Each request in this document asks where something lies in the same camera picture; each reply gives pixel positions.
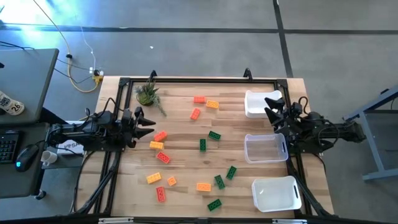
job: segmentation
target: potted plant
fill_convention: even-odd
[[[155,88],[155,82],[147,80],[145,85],[135,87],[134,91],[137,93],[137,101],[143,106],[155,105],[160,112],[166,116],[166,112],[163,110],[162,105],[160,105],[160,98],[156,94],[159,88]]]

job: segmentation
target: concrete floor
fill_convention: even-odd
[[[48,24],[32,3],[10,1],[5,23]],[[272,0],[84,0],[38,1],[57,25],[83,27],[179,27],[276,29]],[[279,0],[285,29],[397,30],[394,0]],[[93,59],[80,32],[64,32],[75,65]],[[240,77],[246,67],[255,77],[286,77],[278,34],[85,32],[97,67],[105,75],[203,75]],[[58,32],[25,27],[0,30],[0,40],[39,48],[66,46]],[[293,76],[304,78],[311,108],[334,122],[398,84],[396,35],[286,35]],[[57,63],[66,72],[66,66]],[[82,80],[87,71],[73,69]],[[84,82],[82,88],[92,88]],[[63,119],[79,119],[94,110],[99,89],[83,94],[54,72],[45,106]],[[68,101],[60,101],[60,95]],[[364,183],[376,170],[367,142],[339,141],[325,153],[326,173],[335,213],[345,218],[397,222],[398,177]],[[77,169],[48,170],[42,188],[48,196],[0,200],[0,220],[67,214]]]

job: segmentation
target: wooden table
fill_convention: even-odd
[[[109,97],[116,98],[120,77],[105,77],[99,93],[96,112],[104,108]],[[287,79],[290,99],[297,101],[306,96],[301,78]],[[293,211],[262,213],[253,205],[251,184],[254,179],[287,175],[284,162],[248,164],[244,159],[243,141],[247,134],[271,134],[268,119],[249,119],[244,114],[246,90],[274,91],[269,84],[252,83],[157,83],[167,117],[154,107],[143,107],[145,117],[156,121],[154,133],[137,142],[134,149],[126,149],[121,158],[114,195],[112,216],[129,217],[248,217],[292,218]],[[220,103],[218,110],[193,104],[194,95],[205,95]],[[121,107],[124,106],[126,90]],[[139,106],[136,96],[131,97],[130,109]],[[196,121],[190,119],[192,109],[201,109]],[[113,111],[110,103],[108,110]],[[159,131],[168,133],[164,152],[171,157],[169,164],[155,158],[156,150],[149,142]],[[207,140],[207,152],[199,152],[199,139],[207,138],[209,131],[221,134],[221,141]],[[96,152],[85,164],[78,188],[77,205],[80,208],[93,193],[100,179],[103,152]],[[328,184],[322,163],[311,154],[303,155],[308,188],[324,208],[333,213]],[[225,179],[230,166],[237,167],[233,180]],[[148,175],[160,172],[162,180],[148,184]],[[219,190],[214,176],[221,174],[226,188]],[[177,184],[169,187],[167,179],[174,176]],[[196,183],[213,184],[211,192],[196,191]],[[164,186],[166,202],[159,203],[155,188]],[[221,209],[209,212],[207,205],[220,199]]]

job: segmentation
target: keyboard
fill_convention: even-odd
[[[20,131],[0,131],[0,164],[14,163]]]

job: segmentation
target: orange lego brick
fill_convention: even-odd
[[[194,96],[193,102],[194,103],[206,103],[206,98],[204,96]]]
[[[210,107],[210,108],[213,108],[213,109],[218,109],[218,102],[208,100],[207,103],[206,103],[206,106]]]
[[[167,179],[167,183],[169,183],[170,186],[173,186],[174,184],[177,183],[177,181],[175,180],[174,177],[170,177],[169,179]]]
[[[161,131],[155,134],[155,142],[163,141],[167,137],[167,133],[165,131]]]
[[[149,147],[151,149],[163,149],[163,143],[162,142],[151,141],[150,144],[149,144]]]
[[[191,119],[198,119],[199,114],[200,114],[199,108],[193,109],[192,114],[191,114]]]
[[[197,190],[211,192],[211,184],[197,183]]]

